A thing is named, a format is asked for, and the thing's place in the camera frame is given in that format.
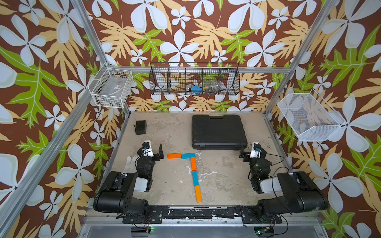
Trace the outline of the teal block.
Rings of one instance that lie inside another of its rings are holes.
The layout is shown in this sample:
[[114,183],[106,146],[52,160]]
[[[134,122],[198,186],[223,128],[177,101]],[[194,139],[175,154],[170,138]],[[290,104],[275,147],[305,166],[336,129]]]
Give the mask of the teal block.
[[194,186],[199,186],[198,174],[197,171],[192,171],[192,180]]
[[195,153],[182,154],[182,155],[181,155],[181,158],[182,158],[182,159],[191,159],[191,158],[195,158]]

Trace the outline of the orange block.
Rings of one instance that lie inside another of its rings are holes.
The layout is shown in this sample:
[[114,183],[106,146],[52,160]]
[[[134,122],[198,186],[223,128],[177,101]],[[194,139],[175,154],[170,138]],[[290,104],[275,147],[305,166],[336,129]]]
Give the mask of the orange block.
[[197,203],[201,203],[202,202],[202,195],[201,195],[200,186],[197,185],[194,188],[195,188],[196,201],[197,201]]
[[192,169],[192,171],[196,171],[197,170],[196,158],[195,157],[191,158],[191,169]]
[[181,159],[182,154],[181,153],[172,153],[167,155],[168,159]]

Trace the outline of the orange block bottom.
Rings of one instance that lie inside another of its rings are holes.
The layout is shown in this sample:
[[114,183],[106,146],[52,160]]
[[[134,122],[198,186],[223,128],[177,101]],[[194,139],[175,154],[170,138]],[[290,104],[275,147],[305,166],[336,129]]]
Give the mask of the orange block bottom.
[[197,203],[201,203],[202,202],[202,195],[201,195],[200,186],[197,185],[194,188],[195,188],[196,201],[197,201]]

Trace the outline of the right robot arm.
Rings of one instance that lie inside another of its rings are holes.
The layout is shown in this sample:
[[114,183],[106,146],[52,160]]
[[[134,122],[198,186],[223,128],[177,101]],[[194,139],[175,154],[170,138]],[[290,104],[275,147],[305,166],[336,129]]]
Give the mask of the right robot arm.
[[242,210],[244,223],[279,222],[281,214],[322,211],[329,207],[327,197],[305,172],[271,172],[272,162],[267,152],[256,143],[250,152],[241,148],[239,157],[249,163],[249,181],[258,194],[271,193],[275,197],[261,199],[252,208]]

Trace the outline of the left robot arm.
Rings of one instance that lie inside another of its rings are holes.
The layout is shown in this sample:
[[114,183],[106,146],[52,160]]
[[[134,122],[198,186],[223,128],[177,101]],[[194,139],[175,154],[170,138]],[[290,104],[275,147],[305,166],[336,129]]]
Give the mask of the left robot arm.
[[158,153],[154,154],[149,141],[142,144],[138,150],[134,173],[111,171],[94,198],[93,208],[103,213],[121,213],[146,215],[148,202],[133,197],[136,182],[143,179],[147,185],[143,192],[148,192],[152,186],[152,174],[156,162],[164,158],[162,144]]

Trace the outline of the white cloth glove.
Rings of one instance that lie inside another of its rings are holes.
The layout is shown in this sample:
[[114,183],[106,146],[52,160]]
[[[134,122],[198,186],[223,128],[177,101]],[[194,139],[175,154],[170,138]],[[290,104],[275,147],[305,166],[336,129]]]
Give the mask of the white cloth glove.
[[135,173],[137,171],[136,166],[135,166],[135,162],[136,162],[137,158],[138,158],[137,155],[135,155],[133,157],[131,157],[131,156],[127,157],[126,165],[125,165],[125,168],[123,170],[123,173]]

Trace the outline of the small black box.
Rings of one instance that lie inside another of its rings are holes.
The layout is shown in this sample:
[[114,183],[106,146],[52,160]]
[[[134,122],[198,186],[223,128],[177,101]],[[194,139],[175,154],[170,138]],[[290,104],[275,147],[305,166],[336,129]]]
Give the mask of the small black box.
[[136,121],[135,133],[136,135],[143,135],[147,132],[147,122],[146,121]]

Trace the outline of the black plastic tool case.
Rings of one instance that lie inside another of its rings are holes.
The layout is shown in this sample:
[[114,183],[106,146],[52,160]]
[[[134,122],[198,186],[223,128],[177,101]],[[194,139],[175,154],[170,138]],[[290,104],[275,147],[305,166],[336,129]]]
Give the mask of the black plastic tool case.
[[197,150],[241,150],[248,146],[238,115],[194,115],[191,118],[191,145]]

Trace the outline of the blue object in basket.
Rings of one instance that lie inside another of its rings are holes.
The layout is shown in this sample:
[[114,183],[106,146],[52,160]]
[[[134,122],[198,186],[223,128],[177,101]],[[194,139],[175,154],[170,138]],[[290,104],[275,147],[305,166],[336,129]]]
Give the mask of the blue object in basket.
[[202,93],[202,88],[198,86],[193,86],[190,91],[193,95],[199,95]]

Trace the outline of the white mesh basket right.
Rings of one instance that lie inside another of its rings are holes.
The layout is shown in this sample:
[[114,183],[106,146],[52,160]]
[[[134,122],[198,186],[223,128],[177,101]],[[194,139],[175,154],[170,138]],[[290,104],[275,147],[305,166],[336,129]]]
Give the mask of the white mesh basket right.
[[288,125],[301,142],[323,142],[345,123],[318,92],[290,93],[277,103]]

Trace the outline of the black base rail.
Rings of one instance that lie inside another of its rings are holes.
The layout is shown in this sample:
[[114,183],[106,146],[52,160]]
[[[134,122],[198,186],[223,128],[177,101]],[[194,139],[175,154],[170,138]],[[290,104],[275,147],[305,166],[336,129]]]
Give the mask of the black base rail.
[[165,219],[211,220],[213,218],[241,219],[244,224],[281,224],[280,215],[266,215],[257,206],[148,206],[145,214],[125,214],[124,224],[162,224]]

